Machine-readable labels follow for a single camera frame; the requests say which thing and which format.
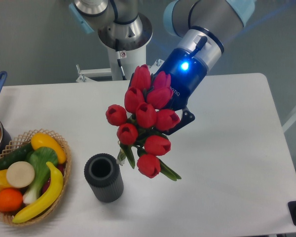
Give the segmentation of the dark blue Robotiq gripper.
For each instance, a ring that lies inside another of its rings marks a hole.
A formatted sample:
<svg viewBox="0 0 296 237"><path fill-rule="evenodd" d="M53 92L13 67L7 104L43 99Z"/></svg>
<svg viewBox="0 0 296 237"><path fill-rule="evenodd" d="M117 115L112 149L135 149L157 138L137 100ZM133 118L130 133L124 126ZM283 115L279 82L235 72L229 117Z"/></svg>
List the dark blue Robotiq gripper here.
<svg viewBox="0 0 296 237"><path fill-rule="evenodd" d="M164 108L174 111L182 109L180 122L173 128L163 132L166 135L171 135L195 120L195 115L188 109L187 103L191 94L206 76L207 68L195 58L190 58L187 51L176 48L156 74L161 71L171 76L170 88L173 91L172 99ZM134 73L130 77L128 87L131 87L133 76Z"/></svg>

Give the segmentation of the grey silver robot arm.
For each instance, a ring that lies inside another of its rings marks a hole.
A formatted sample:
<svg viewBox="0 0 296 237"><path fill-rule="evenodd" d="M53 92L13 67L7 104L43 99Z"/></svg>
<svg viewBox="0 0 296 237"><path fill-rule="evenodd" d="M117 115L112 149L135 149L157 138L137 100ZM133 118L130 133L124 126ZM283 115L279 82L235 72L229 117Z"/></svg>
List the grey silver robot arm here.
<svg viewBox="0 0 296 237"><path fill-rule="evenodd" d="M98 33L109 55L108 69L79 70L80 80L105 76L126 80L146 62L146 46L153 31L149 19L138 11L136 0L75 0L69 8L86 33ZM187 108L189 97L254 10L253 0L176 0L168 4L164 28L181 40L167 59L150 66L154 75L163 71L171 76L174 98L168 107L183 113L167 135L194 121Z"/></svg>

